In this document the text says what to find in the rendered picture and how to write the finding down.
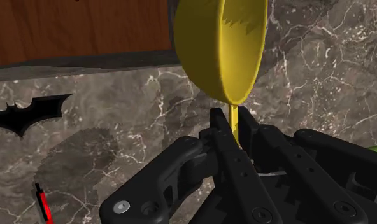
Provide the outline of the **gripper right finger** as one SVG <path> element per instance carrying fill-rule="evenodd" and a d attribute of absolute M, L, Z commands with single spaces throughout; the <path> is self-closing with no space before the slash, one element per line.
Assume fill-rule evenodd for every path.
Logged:
<path fill-rule="evenodd" d="M 238 120 L 255 166 L 286 172 L 288 199 L 299 206 L 284 224 L 377 224 L 377 152 L 312 129 L 287 136 L 243 106 Z"/>

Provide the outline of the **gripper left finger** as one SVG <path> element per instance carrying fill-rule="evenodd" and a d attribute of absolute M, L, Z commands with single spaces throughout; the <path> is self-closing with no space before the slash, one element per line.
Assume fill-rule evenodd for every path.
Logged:
<path fill-rule="evenodd" d="M 215 187 L 188 224 L 283 224 L 248 155 L 221 109 L 199 137 L 178 138 L 103 201 L 101 224 L 170 224 L 203 179 Z"/>

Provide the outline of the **red and black pen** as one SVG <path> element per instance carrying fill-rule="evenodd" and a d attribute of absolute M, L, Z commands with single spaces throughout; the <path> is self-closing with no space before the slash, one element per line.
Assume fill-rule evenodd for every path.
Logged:
<path fill-rule="evenodd" d="M 43 215 L 45 224 L 54 224 L 50 206 L 48 205 L 48 202 L 46 200 L 45 192 L 40 187 L 39 183 L 35 183 L 35 187 L 36 187 L 36 198 L 38 200 L 38 204 L 41 209 L 41 213 Z"/>

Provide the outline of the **brown wooden cabinet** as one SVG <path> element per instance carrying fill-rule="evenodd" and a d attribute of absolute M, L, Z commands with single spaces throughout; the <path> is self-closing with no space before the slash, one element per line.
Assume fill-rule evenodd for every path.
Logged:
<path fill-rule="evenodd" d="M 0 0 L 0 68 L 178 64 L 168 0 Z"/>

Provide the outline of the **black bat-shaped figure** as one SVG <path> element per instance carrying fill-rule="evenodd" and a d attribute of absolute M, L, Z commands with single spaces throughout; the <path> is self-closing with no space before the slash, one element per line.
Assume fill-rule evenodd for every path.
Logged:
<path fill-rule="evenodd" d="M 6 105 L 0 110 L 0 128 L 14 132 L 23 138 L 26 130 L 35 123 L 62 117 L 62 105 L 72 94 L 34 97 L 26 108 L 19 108 L 17 104 Z"/>

